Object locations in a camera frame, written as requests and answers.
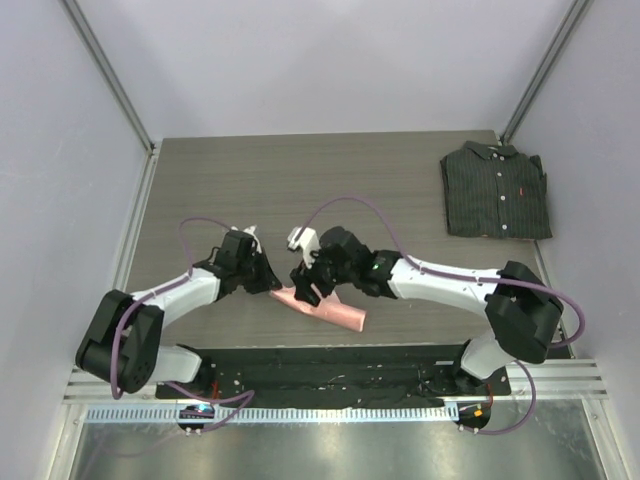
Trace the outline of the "pink satin napkin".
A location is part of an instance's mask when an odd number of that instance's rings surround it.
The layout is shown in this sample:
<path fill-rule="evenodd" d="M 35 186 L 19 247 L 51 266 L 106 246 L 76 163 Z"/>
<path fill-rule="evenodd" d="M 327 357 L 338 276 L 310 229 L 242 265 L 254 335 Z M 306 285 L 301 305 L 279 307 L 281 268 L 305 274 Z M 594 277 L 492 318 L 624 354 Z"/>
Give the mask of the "pink satin napkin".
<path fill-rule="evenodd" d="M 304 315 L 340 326 L 342 328 L 362 332 L 367 312 L 343 303 L 336 293 L 322 299 L 318 306 L 312 306 L 295 298 L 295 289 L 283 287 L 271 291 L 270 296 L 289 308 Z"/>

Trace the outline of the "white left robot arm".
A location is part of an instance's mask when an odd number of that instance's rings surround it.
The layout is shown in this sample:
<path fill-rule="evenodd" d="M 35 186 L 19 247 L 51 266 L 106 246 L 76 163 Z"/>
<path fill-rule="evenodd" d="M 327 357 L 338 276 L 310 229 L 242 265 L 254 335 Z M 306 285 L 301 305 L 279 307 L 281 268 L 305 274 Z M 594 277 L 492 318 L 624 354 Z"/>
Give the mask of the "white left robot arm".
<path fill-rule="evenodd" d="M 208 258 L 173 280 L 131 294 L 107 292 L 76 351 L 75 366 L 111 384 L 116 398 L 166 382 L 178 383 L 190 398 L 203 398 L 214 382 L 212 360 L 192 347 L 163 346 L 162 332 L 238 288 L 252 295 L 282 288 L 255 225 L 227 231 Z"/>

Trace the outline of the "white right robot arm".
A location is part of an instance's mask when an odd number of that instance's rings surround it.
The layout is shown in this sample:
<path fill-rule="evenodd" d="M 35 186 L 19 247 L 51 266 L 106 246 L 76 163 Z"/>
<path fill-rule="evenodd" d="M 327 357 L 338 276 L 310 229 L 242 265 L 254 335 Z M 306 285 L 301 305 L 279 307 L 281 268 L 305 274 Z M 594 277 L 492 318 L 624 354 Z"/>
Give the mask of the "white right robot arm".
<path fill-rule="evenodd" d="M 468 340 L 450 370 L 457 391 L 472 395 L 514 360 L 543 363 L 563 306 L 525 265 L 469 270 L 432 264 L 395 250 L 371 250 L 341 226 L 323 234 L 294 228 L 288 249 L 302 256 L 290 273 L 295 297 L 317 307 L 339 285 L 370 297 L 436 302 L 487 319 L 490 329 Z"/>

